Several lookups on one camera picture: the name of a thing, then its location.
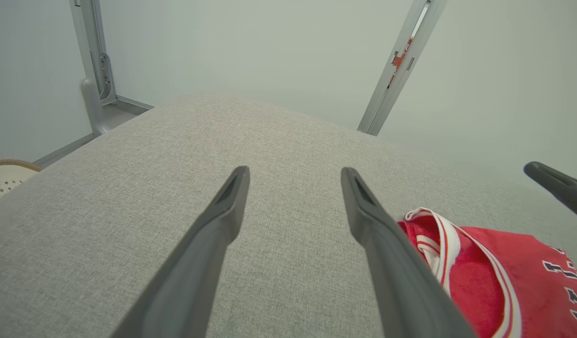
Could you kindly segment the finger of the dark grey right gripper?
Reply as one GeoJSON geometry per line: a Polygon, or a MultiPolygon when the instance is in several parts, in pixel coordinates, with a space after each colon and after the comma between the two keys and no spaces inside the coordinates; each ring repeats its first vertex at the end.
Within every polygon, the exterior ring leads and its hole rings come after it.
{"type": "Polygon", "coordinates": [[[524,172],[577,215],[577,179],[541,162],[529,162],[524,172]]]}

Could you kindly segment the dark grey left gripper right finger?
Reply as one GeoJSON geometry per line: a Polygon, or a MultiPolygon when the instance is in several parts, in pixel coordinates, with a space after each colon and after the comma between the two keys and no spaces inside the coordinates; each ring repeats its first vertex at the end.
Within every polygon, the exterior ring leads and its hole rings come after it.
{"type": "Polygon", "coordinates": [[[340,182],[352,236],[364,248],[387,338],[475,338],[397,222],[356,169],[340,182]]]}

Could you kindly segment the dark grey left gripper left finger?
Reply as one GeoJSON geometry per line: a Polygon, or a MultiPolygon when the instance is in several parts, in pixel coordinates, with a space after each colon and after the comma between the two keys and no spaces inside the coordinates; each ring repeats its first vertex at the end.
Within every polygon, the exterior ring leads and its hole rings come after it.
{"type": "Polygon", "coordinates": [[[112,333],[113,338],[204,338],[226,250],[245,214],[250,170],[239,166],[112,333]]]}

